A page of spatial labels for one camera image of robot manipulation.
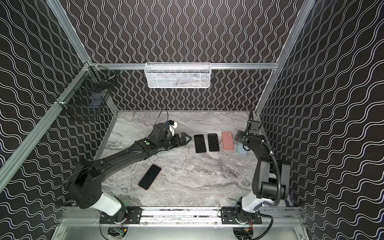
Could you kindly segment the black smartphone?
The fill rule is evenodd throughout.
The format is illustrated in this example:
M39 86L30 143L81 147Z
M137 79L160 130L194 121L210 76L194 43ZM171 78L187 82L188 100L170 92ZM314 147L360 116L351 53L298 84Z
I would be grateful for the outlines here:
M217 134L208 134L208 145L210 152L219 152L219 139Z

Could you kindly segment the black phone pink case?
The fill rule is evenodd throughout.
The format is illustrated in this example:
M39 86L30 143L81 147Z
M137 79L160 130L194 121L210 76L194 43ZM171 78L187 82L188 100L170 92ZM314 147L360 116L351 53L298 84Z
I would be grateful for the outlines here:
M148 190L155 179L160 174L162 168L157 165L151 165L150 168L147 170L145 175L142 177L142 179L139 181L138 185L144 190Z

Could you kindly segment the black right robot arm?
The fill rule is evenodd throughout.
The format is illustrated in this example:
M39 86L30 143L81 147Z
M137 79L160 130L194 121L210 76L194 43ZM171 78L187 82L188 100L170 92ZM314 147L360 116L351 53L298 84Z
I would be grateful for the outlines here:
M290 164L278 160L265 136L260 134L260 122L249 120L245 131L239 131L235 140L246 151L255 154L257 165L250 192L236 204L235 216L239 223L249 223L262 207L277 207L286 200L289 191Z

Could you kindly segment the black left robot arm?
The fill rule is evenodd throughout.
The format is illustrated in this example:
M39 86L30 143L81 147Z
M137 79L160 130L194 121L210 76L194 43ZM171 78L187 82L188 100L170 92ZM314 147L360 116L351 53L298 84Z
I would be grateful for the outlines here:
M144 161L160 152L186 146L193 138L176 133L177 123L158 123L151 133L136 140L130 147L102 159L83 160L65 180L64 189L81 209L93 208L121 222L125 219L125 205L118 198L102 191L102 182L116 172Z

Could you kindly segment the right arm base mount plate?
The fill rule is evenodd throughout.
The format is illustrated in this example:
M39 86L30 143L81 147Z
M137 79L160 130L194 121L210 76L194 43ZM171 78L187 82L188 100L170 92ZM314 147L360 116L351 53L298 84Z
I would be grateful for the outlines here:
M262 218L256 213L248 213L243 210L236 210L235 207L225 207L219 210L218 216L223 225L261 225Z

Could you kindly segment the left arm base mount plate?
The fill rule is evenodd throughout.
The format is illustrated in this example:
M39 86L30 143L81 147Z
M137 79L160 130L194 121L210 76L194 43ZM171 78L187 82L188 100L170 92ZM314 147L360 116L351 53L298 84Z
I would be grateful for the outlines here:
M143 209L140 207L122 207L115 215L109 216L102 212L100 224L139 224Z

